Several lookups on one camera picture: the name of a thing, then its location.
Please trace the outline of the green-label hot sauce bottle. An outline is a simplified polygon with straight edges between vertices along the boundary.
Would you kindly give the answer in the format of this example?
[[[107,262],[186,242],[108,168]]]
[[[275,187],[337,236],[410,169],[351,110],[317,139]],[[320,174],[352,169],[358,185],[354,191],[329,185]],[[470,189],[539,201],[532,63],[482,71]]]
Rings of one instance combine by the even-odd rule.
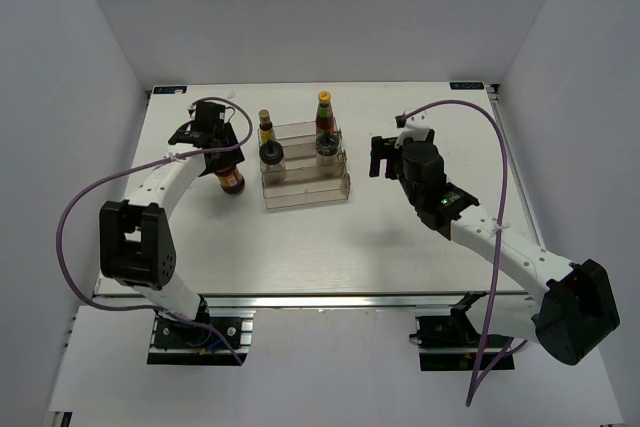
[[[332,107],[332,97],[329,91],[320,91],[317,96],[315,127],[316,134],[335,131],[335,119]]]

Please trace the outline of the red-lid chili sauce jar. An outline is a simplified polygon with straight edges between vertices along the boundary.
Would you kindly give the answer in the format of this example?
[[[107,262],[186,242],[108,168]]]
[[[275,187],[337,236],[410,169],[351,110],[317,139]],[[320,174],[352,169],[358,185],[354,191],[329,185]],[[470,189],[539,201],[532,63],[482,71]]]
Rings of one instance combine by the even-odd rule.
[[[239,195],[244,190],[245,179],[236,164],[217,169],[214,174],[226,194]]]

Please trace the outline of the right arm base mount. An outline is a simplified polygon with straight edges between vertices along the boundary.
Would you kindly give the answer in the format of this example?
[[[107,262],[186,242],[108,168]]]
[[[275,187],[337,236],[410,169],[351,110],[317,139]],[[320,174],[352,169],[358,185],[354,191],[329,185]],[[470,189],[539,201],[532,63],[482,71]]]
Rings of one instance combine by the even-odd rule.
[[[477,357],[480,327],[464,317],[474,301],[486,292],[454,295],[414,294],[408,296],[416,321],[408,335],[418,348],[421,372],[471,372]]]

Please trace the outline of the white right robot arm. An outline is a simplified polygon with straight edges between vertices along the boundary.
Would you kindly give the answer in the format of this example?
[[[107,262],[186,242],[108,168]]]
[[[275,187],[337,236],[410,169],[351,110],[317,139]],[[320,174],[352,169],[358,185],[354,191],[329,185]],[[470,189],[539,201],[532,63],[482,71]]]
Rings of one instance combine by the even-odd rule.
[[[535,342],[561,363],[577,364],[620,324],[605,268],[592,259],[575,263],[500,229],[475,197],[448,181],[433,137],[372,138],[370,176],[398,181],[427,228],[497,262],[528,296],[469,292],[448,316],[422,322],[414,338],[423,347],[472,346],[488,332]]]

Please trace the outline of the small yellow-label brown bottle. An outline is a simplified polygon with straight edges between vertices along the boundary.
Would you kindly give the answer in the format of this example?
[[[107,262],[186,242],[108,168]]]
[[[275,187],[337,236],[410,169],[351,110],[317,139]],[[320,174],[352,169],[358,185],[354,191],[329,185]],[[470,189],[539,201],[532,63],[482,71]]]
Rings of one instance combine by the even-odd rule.
[[[259,111],[258,133],[260,145],[264,145],[266,142],[276,139],[273,123],[271,121],[270,113],[267,109],[262,109]]]

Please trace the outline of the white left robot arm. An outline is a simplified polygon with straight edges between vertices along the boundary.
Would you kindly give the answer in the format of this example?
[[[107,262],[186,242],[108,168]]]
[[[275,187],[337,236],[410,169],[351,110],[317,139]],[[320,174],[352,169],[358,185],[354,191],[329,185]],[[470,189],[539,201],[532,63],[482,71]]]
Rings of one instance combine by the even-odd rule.
[[[190,120],[167,141],[161,163],[121,201],[99,213],[100,268],[110,278],[142,294],[160,315],[178,320],[177,334],[199,346],[211,334],[206,302],[176,273],[178,256],[169,220],[195,180],[213,175],[228,195],[238,195],[245,179],[244,155],[230,117],[237,107],[212,97],[189,107]]]

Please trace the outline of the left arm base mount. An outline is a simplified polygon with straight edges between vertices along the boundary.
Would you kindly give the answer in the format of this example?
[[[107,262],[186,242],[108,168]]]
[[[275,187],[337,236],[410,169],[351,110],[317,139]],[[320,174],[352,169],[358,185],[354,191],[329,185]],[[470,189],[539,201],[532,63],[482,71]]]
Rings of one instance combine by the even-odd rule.
[[[147,351],[148,365],[239,367],[251,345],[252,315],[211,311],[209,323],[218,334],[157,315]]]

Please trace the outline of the white-lid red-label jar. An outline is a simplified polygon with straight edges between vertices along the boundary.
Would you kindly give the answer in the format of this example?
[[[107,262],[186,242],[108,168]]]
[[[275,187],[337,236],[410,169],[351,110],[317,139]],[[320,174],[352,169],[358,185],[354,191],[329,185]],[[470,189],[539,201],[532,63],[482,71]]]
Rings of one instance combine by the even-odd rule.
[[[339,161],[341,148],[340,136],[335,132],[324,131],[316,137],[316,166],[328,168]]]

